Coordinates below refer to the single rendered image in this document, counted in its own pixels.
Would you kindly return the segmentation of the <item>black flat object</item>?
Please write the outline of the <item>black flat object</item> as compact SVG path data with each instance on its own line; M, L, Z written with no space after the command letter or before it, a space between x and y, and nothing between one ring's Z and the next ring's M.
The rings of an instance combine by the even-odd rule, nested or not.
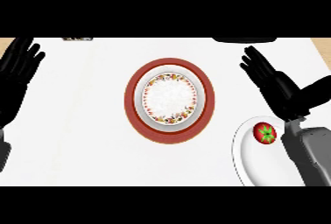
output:
M234 44L254 44L254 43L268 43L276 40L276 38L212 38L217 42L234 43Z

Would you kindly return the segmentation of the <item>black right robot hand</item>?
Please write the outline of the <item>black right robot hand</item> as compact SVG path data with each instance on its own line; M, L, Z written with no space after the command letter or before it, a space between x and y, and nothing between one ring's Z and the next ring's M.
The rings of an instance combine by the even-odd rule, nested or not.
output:
M302 118L310 114L308 109L331 100L331 75L299 88L252 46L245 47L243 52L239 66L259 89L273 114L285 122Z

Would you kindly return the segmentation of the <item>floral rimmed white plate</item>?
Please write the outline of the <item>floral rimmed white plate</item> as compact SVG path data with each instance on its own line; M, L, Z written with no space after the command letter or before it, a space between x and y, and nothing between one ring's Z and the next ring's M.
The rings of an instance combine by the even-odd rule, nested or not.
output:
M153 67L138 78L132 102L150 128L163 132L184 130L197 121L205 104L197 74L177 65Z

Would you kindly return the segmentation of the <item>plain white plate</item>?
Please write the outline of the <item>plain white plate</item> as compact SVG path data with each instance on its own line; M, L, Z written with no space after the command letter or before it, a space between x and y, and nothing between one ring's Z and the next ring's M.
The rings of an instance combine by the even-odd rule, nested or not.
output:
M254 125L268 123L276 132L271 144L254 139ZM231 163L237 178L245 186L304 186L295 164L290 161L280 136L283 121L270 116L256 116L239 126L231 138Z

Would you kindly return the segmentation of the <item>red tomato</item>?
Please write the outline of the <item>red tomato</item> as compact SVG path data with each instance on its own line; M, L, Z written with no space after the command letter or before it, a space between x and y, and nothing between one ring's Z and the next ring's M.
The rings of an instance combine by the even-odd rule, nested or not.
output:
M259 144L271 144L276 139L274 127L267 122L258 122L252 126L252 136Z

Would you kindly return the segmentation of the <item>red round placemat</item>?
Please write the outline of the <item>red round placemat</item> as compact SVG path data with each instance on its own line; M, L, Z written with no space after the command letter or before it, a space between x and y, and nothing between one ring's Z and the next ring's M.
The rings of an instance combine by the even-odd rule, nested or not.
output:
M132 128L150 141L187 141L212 117L214 91L203 71L183 59L155 59L128 80L123 107Z

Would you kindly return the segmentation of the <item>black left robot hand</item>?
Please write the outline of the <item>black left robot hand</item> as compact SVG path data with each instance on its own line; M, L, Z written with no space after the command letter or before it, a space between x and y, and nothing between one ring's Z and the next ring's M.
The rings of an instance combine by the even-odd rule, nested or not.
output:
M32 38L14 38L0 58L0 129L14 120L45 53Z

